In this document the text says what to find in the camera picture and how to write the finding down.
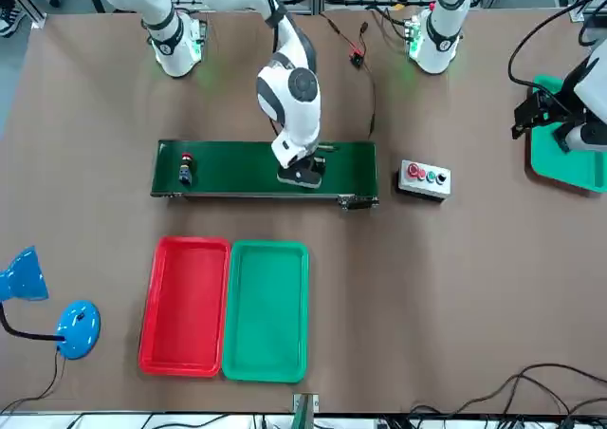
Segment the lamp arm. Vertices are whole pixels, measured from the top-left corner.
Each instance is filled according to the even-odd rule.
[[[4,306],[0,303],[0,325],[5,329],[5,331],[11,336],[23,337],[24,339],[30,339],[31,341],[54,341],[54,342],[64,342],[64,336],[51,336],[47,334],[30,334],[28,332],[18,331],[13,329],[9,322],[7,321],[7,316],[4,313]]]

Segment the blue desk lamp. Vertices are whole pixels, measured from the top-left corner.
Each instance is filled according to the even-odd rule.
[[[7,270],[0,271],[0,325],[10,335],[32,341],[51,341],[68,360],[78,360],[88,354],[99,339],[101,318],[90,301],[74,301],[64,310],[55,335],[30,334],[13,329],[4,313],[2,303],[10,298],[27,301],[48,299],[45,278],[38,255],[33,247],[19,253]]]

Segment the lamp shade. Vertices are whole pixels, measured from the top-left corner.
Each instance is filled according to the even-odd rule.
[[[6,270],[0,271],[0,303],[10,298],[28,301],[48,298],[45,278],[33,247],[19,253]]]

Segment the emergency stop button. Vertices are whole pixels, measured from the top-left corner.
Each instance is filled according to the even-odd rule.
[[[415,163],[409,163],[409,166],[407,167],[407,175],[409,175],[409,177],[417,177],[418,173],[419,167]]]

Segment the table surface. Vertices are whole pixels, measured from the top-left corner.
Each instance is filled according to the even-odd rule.
[[[513,108],[525,89],[508,57],[550,11],[472,12],[448,73],[427,76],[369,11],[335,12],[365,34],[377,83],[380,205],[344,213],[332,203],[150,198],[158,139],[272,140],[255,77],[272,38],[255,14],[213,14],[207,61],[182,80],[163,75],[139,17],[52,16],[33,30],[6,135],[0,141],[0,263],[35,244],[50,299],[6,304],[21,329],[49,332],[77,298],[101,310],[101,337],[68,363],[37,410],[288,412],[292,393],[320,395],[323,412],[406,412],[414,402],[453,410],[535,362],[607,376],[607,198],[530,181]],[[322,139],[364,140],[371,85],[348,45],[317,16],[297,18],[318,50]],[[516,73],[564,75],[582,57],[565,19],[532,40]],[[452,170],[442,205],[395,195],[400,159]],[[297,385],[159,378],[138,369],[154,249],[164,234],[295,240],[310,251],[308,370]],[[36,395],[53,346],[0,333],[0,401]],[[568,401],[596,385],[559,370],[536,378]],[[472,406],[502,411],[505,399]],[[589,407],[593,412],[600,407]],[[513,411],[553,414],[521,386]]]

